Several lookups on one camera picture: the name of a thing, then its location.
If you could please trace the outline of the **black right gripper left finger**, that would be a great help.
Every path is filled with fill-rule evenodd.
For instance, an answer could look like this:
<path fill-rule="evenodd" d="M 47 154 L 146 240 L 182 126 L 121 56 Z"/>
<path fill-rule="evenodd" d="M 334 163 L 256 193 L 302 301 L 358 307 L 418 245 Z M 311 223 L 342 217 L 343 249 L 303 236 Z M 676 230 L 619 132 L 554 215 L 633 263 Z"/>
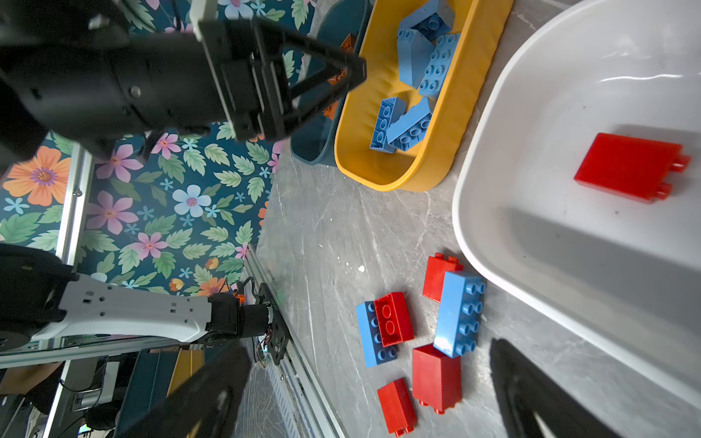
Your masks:
<path fill-rule="evenodd" d="M 231 437 L 252 369 L 248 350 L 229 344 L 120 437 Z"/>

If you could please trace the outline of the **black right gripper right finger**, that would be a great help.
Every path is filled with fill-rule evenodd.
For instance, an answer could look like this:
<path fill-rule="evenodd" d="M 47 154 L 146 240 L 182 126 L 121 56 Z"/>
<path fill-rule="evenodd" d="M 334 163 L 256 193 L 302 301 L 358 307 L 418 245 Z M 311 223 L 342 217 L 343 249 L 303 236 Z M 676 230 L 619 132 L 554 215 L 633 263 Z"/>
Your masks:
<path fill-rule="evenodd" d="M 490 344 L 490 370 L 509 437 L 542 437 L 545 423 L 556 437 L 616 437 L 555 381 L 505 339 Z"/>

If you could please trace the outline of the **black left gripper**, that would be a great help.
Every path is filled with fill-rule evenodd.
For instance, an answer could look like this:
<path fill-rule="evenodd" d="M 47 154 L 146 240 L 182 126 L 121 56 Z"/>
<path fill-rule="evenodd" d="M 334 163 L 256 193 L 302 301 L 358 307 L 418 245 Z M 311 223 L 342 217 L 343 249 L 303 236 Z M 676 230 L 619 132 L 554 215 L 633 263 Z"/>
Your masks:
<path fill-rule="evenodd" d="M 193 1 L 191 21 L 237 140 L 259 134 L 273 142 L 290 137 L 367 79 L 360 56 L 266 18 L 221 21 L 215 1 Z M 320 60 L 324 69 L 290 88 L 287 51 Z"/>

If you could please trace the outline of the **red lego bottom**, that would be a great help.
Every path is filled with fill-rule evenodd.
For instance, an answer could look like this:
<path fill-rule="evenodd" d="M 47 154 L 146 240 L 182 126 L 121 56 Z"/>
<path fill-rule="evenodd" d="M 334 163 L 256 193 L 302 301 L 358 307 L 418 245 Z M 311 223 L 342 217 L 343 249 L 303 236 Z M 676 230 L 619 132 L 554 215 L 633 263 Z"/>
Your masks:
<path fill-rule="evenodd" d="M 400 378 L 388 383 L 380 388 L 377 394 L 388 433 L 395 437 L 410 434 L 418 420 L 405 379 Z"/>

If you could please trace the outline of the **red lego small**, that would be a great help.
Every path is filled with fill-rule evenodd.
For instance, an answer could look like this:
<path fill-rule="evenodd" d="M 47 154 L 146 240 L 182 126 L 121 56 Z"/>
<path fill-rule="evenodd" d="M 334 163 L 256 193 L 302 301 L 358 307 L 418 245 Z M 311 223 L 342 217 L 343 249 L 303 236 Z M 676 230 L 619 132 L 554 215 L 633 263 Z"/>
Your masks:
<path fill-rule="evenodd" d="M 686 171 L 690 162 L 681 144 L 600 132 L 574 180 L 611 195 L 653 204 L 666 200 L 674 189 L 666 177 Z"/>

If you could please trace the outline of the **brown lego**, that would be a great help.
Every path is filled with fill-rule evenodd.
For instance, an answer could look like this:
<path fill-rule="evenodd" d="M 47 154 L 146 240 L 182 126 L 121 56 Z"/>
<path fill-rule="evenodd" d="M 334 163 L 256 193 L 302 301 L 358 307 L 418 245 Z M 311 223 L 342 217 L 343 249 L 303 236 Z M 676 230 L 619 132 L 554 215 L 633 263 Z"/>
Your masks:
<path fill-rule="evenodd" d="M 341 101 L 337 100 L 332 103 L 323 111 L 323 115 L 329 120 L 335 120 L 339 107 L 341 106 Z"/>
<path fill-rule="evenodd" d="M 357 36 L 355 34 L 348 34 L 341 43 L 341 49 L 346 53 L 354 53 L 356 44 Z"/>

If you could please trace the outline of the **light blue square lego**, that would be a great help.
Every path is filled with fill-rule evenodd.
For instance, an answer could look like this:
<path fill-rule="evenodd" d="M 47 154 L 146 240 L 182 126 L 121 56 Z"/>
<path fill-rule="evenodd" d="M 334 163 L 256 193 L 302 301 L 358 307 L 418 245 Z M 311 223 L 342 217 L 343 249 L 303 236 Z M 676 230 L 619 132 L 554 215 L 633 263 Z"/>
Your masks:
<path fill-rule="evenodd" d="M 434 45 L 418 30 L 400 28 L 397 34 L 399 78 L 417 89 L 430 61 Z"/>

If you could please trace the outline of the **light blue long lego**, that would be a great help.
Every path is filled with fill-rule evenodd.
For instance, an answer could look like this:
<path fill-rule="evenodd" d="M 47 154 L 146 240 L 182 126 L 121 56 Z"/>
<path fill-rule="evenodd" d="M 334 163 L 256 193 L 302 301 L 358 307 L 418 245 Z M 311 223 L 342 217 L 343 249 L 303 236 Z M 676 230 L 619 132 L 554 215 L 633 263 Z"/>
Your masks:
<path fill-rule="evenodd" d="M 435 41 L 452 31 L 455 11 L 445 0 L 430 0 L 400 22 L 400 29 L 419 31 L 429 41 Z"/>

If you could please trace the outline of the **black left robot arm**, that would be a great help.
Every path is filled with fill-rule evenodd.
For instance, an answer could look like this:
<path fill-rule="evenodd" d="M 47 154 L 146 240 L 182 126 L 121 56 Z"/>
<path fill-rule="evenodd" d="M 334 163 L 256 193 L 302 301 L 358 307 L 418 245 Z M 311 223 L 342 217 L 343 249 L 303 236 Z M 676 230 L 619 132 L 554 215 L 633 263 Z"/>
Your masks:
<path fill-rule="evenodd" d="M 1 5 L 1 165 L 32 159 L 54 132 L 100 160 L 169 129 L 287 138 L 361 85 L 363 58 L 266 18 L 221 21 L 195 1 L 193 31 L 133 36 L 124 1 Z"/>

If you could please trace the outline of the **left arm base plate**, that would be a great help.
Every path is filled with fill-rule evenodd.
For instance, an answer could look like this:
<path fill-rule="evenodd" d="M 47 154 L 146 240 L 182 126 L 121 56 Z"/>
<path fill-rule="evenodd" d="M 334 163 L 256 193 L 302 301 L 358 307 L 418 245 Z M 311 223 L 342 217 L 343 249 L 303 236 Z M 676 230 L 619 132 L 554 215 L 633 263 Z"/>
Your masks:
<path fill-rule="evenodd" d="M 261 283 L 255 295 L 257 304 L 268 308 L 268 330 L 259 343 L 259 350 L 266 352 L 274 365 L 279 365 L 285 359 L 288 343 L 291 340 L 290 330 L 283 318 L 272 289 L 267 283 Z"/>

